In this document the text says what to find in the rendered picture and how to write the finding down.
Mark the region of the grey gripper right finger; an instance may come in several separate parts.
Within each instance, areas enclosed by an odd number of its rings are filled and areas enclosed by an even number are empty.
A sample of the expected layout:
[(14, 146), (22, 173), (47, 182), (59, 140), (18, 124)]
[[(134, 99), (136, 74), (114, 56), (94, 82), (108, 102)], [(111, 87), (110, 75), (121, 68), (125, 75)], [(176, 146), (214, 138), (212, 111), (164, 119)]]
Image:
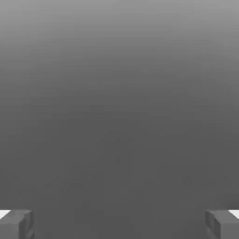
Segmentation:
[(239, 210), (206, 210), (208, 239), (239, 239)]

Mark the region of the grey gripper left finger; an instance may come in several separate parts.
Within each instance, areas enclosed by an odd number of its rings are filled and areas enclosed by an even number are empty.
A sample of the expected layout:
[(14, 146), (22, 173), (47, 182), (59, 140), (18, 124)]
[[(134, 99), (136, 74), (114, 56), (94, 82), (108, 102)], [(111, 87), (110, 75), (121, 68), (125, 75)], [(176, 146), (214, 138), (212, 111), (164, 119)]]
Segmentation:
[(35, 239), (34, 211), (0, 210), (0, 239)]

